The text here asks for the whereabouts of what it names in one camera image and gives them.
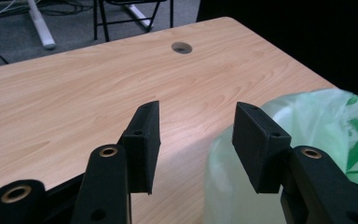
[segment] green plastic bag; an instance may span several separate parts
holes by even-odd
[[[358,96],[339,89],[278,97],[261,108],[292,136],[292,147],[327,152],[358,184]],[[280,194],[256,194],[231,144],[232,126],[211,146],[204,223],[285,223]]]

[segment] black chair base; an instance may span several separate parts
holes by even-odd
[[[106,1],[108,4],[111,5],[115,5],[115,6],[125,6],[125,5],[136,5],[136,4],[145,4],[145,3],[156,3],[156,6],[153,10],[153,14],[150,17],[146,17],[146,18],[142,18],[142,19],[131,19],[131,20],[124,20],[124,21],[107,21],[106,19],[106,13],[105,13],[105,9],[104,9],[104,2],[105,0],[93,0],[93,23],[94,23],[94,40],[98,39],[98,26],[102,26],[103,27],[103,33],[104,33],[104,37],[105,37],[105,41],[109,42],[110,41],[110,37],[109,37],[109,32],[107,29],[108,25],[111,24],[118,24],[118,23],[124,23],[124,22],[130,22],[130,21],[149,21],[149,25],[145,28],[147,32],[150,32],[150,30],[152,29],[153,26],[153,21],[156,18],[156,14],[158,12],[158,7],[160,5],[161,2],[164,2],[166,0],[149,0],[149,1],[145,1],[145,0],[139,0],[139,1]],[[100,9],[100,14],[101,14],[101,20],[102,22],[98,22],[98,8]],[[173,0],[171,0],[171,6],[170,6],[170,27],[173,28]]]

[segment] black plastic part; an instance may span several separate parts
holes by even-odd
[[[158,101],[137,109],[118,144],[127,151],[129,191],[151,194],[161,144]]]
[[[262,109],[237,103],[232,144],[257,193],[278,193],[291,136]]]
[[[358,223],[358,188],[327,153],[296,147],[289,164],[309,211],[306,223]]]
[[[92,151],[71,223],[131,223],[126,157],[119,145]]]
[[[301,197],[290,194],[284,189],[281,195],[281,205],[287,224],[306,223],[308,209]]]
[[[46,200],[47,214],[43,223],[69,223],[74,211],[77,194],[84,174],[77,175],[48,190]]]
[[[18,180],[3,186],[0,188],[0,223],[41,223],[45,200],[45,187],[37,180]]]

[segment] hole in table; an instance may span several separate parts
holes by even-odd
[[[190,53],[193,48],[185,43],[185,42],[175,42],[172,44],[172,49],[177,52],[177,53],[181,53],[181,54],[188,54]]]

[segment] wooden table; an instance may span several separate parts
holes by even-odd
[[[0,187],[33,178],[50,189],[83,173],[94,148],[159,100],[154,193],[132,196],[133,223],[201,223],[208,149],[236,102],[333,87],[230,18],[1,66]]]

